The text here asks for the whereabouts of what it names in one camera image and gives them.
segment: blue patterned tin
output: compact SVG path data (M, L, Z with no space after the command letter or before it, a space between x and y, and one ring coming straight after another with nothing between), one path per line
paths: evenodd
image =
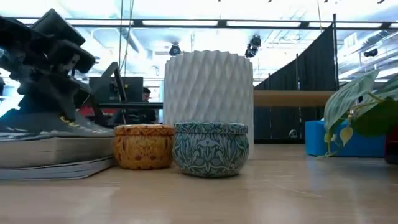
M248 126L191 121L176 123L174 159L184 174L230 177L248 159Z

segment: white geometric vase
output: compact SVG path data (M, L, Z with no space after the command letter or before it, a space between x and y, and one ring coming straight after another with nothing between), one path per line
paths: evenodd
M164 123L207 121L249 126L253 140L253 68L249 59L220 51L194 51L165 65Z

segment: blue object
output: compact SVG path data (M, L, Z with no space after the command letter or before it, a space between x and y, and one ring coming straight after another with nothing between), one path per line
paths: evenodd
M238 175L248 159L248 127L237 123L192 121L175 124L173 156L184 174Z
M340 131L347 126L347 122L342 123L336 130L337 138L340 139ZM307 121L305 123L305 151L308 155L324 156L327 146L324 140L325 128L323 121ZM367 138L354 133L353 137L343 147L339 148L335 143L331 143L331 151L339 150L335 157L384 157L386 144L385 136Z

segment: orange patterned tin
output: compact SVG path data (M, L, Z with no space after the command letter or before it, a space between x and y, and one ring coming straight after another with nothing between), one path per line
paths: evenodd
M174 128L122 125L115 128L114 156L125 169L161 169L172 164Z

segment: blue box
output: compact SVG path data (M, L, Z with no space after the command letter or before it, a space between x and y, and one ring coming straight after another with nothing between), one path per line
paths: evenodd
M339 125L335 132L337 136L347 124L345 122ZM325 128L323 127L323 121L307 121L305 123L305 152L311 156L324 156L328 150L324 137ZM339 150L334 155L335 157L384 157L385 144L385 136L366 138L354 133L353 137L343 148L331 143L331 151Z

